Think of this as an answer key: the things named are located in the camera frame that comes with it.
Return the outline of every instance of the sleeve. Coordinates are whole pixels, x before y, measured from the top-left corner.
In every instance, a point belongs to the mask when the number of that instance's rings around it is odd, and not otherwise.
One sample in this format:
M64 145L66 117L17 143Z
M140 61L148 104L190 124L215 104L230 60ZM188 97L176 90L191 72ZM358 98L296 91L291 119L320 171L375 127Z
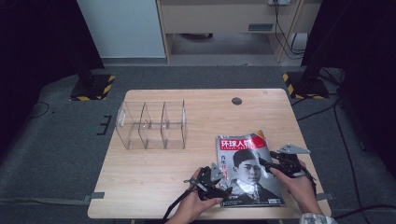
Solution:
M300 218L300 224L337 224L337 222L332 217L305 213Z

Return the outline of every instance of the wall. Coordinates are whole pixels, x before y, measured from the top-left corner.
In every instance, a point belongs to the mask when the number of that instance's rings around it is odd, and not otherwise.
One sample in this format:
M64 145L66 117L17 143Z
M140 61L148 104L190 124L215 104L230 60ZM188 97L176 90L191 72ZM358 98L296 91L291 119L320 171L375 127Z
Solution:
M165 58L155 0L78 0L101 58Z

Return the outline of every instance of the yellow black hazard tape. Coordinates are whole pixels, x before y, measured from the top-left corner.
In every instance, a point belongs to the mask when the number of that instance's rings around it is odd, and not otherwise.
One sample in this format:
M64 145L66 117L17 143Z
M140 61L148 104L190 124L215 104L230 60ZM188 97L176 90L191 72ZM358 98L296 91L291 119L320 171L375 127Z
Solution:
M115 76L113 76L113 75L95 76L95 78L99 79L97 81L100 82L99 86L101 86L101 89L99 89L99 91L97 91L96 94L92 94L91 92L88 92L88 91L82 91L81 93L71 95L70 100L71 101L90 101L90 100L105 99L108 95L108 92L111 89L111 85L113 84Z
M286 87L288 88L290 97L293 98L293 99L326 99L326 98L328 98L327 95L309 94L309 93L306 93L306 94L296 93L294 88L293 88L293 86L292 86L292 84L291 84L291 81L290 81L290 78L289 78L288 74L283 74L283 80L286 83Z

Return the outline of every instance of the wooden table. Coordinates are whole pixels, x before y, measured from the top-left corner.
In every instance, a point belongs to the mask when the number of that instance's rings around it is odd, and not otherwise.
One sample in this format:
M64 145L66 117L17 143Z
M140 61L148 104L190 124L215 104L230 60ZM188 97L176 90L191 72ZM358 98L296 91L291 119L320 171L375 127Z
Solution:
M242 104L234 105L234 97L239 97ZM169 205L189 186L183 181L198 167L217 163L217 135L263 130L270 150L287 143L306 148L288 95L281 89L136 90L128 91L125 96L127 102L177 100L185 101L186 148L127 150L114 131L95 188L95 192L104 192L105 196L92 199L89 217L162 218ZM310 156L299 155L299 158L317 180L318 193L323 192ZM221 208L216 205L199 218L299 218L297 203L286 189L283 191L286 206ZM325 215L331 214L326 200L319 205Z

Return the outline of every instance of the round hole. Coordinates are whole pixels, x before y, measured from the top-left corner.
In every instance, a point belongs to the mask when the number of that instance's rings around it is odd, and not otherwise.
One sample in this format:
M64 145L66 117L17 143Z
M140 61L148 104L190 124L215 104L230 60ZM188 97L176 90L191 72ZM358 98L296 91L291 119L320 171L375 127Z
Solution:
M239 97L234 97L232 99L232 102L233 102L234 105L241 105L242 104L242 99L239 98Z

